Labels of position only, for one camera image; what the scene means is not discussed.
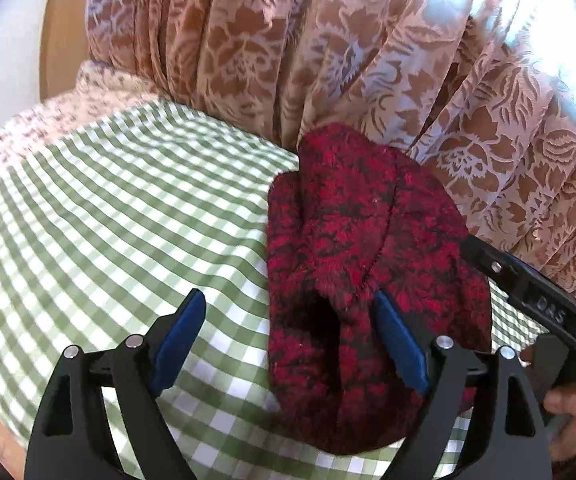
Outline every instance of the green gingham tablecloth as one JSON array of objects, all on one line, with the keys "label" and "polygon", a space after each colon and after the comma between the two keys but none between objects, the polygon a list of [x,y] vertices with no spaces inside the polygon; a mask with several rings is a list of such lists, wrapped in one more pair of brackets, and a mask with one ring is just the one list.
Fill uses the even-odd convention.
[{"label": "green gingham tablecloth", "polygon": [[[76,130],[0,179],[0,416],[26,444],[63,349],[113,348],[193,287],[206,321],[159,400],[199,479],[380,476],[397,444],[332,456],[285,436],[268,390],[267,189],[297,157],[187,107],[154,101]],[[494,345],[540,327],[492,286]],[[117,450],[140,475],[114,390]],[[468,418],[437,471],[448,474]]]}]

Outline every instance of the floral curtain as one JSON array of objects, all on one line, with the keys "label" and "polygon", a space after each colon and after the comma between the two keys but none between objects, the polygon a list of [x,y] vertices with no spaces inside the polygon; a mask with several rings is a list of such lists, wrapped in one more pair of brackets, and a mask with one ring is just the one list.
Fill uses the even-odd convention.
[{"label": "floral curtain", "polygon": [[576,294],[576,0],[88,0],[93,56],[289,150],[341,121]]}]

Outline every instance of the metal screw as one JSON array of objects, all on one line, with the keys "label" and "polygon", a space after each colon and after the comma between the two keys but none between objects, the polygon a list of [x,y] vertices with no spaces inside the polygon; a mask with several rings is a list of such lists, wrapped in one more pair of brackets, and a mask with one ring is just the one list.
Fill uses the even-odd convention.
[{"label": "metal screw", "polygon": [[126,346],[128,348],[138,348],[143,344],[143,336],[141,334],[129,335],[126,339]]},{"label": "metal screw", "polygon": [[502,346],[499,353],[504,359],[508,359],[509,361],[510,359],[514,359],[514,350],[510,348],[510,346]]},{"label": "metal screw", "polygon": [[78,353],[79,353],[79,347],[77,345],[70,345],[63,351],[63,357],[65,357],[66,359],[72,359],[76,357]]},{"label": "metal screw", "polygon": [[447,335],[440,335],[437,338],[437,346],[439,348],[443,348],[444,350],[450,350],[454,346],[454,341],[452,340],[452,337]]}]

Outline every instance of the human hand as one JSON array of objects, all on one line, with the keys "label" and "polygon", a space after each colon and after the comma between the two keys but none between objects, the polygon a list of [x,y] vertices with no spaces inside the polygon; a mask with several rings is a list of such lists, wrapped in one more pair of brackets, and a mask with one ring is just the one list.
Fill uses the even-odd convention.
[{"label": "human hand", "polygon": [[[522,361],[532,363],[534,346],[522,350]],[[550,443],[550,458],[553,462],[563,462],[576,456],[576,383],[557,386],[546,394],[543,407],[553,415],[571,415],[569,423]]]}]

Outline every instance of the red knit hat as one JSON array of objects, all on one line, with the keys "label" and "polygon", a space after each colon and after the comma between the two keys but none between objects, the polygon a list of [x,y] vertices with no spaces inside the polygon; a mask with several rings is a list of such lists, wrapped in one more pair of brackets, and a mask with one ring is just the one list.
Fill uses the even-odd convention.
[{"label": "red knit hat", "polygon": [[370,304],[387,290],[433,333],[489,351],[490,292],[460,258],[462,216],[428,170],[342,124],[306,135],[268,205],[271,387],[295,436],[335,454],[404,437],[421,398]]}]

